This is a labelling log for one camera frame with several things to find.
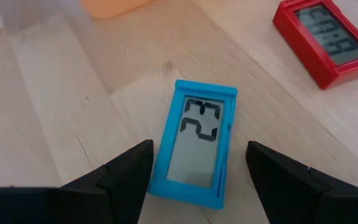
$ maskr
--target blue digital clock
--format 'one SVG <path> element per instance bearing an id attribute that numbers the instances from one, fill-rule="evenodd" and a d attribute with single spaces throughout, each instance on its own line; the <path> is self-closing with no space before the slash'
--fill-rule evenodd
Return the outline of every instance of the blue digital clock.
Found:
<path id="1" fill-rule="evenodd" d="M 177 80 L 149 192 L 223 208 L 237 89 Z"/>

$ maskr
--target orange object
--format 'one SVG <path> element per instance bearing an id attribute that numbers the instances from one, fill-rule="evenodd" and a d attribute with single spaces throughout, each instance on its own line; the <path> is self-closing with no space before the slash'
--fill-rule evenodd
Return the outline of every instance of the orange object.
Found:
<path id="1" fill-rule="evenodd" d="M 118 16 L 153 0 L 81 0 L 82 6 L 96 18 Z"/>

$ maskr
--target digital clock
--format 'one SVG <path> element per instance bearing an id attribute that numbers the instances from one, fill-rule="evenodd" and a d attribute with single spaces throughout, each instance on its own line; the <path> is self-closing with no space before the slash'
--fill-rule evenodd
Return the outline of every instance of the digital clock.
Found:
<path id="1" fill-rule="evenodd" d="M 358 77 L 358 30 L 331 0 L 283 1 L 273 23 L 320 88 Z"/>
<path id="2" fill-rule="evenodd" d="M 232 87 L 176 81 L 151 194 L 223 208 L 236 96 Z"/>

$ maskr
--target wooden table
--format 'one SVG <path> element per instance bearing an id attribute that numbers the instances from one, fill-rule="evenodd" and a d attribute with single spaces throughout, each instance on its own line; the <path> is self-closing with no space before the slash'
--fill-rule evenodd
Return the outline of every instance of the wooden table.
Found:
<path id="1" fill-rule="evenodd" d="M 268 223 L 255 140 L 358 186 L 358 80 L 321 91 L 272 24 L 279 0 L 156 0 L 109 20 L 0 0 L 0 186 L 60 186 L 162 137 L 178 78 L 239 90 L 225 207 L 148 195 L 139 223 Z M 358 28 L 358 0 L 337 0 Z"/>

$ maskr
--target digital display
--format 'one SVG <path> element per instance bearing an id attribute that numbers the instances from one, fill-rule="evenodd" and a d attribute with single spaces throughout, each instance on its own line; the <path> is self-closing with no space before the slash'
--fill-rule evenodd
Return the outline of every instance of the digital display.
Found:
<path id="1" fill-rule="evenodd" d="M 211 187 L 223 104 L 223 101 L 185 97 L 168 169 L 168 180 Z"/>
<path id="2" fill-rule="evenodd" d="M 358 41 L 323 4 L 306 7 L 295 14 L 336 65 L 358 59 Z"/>

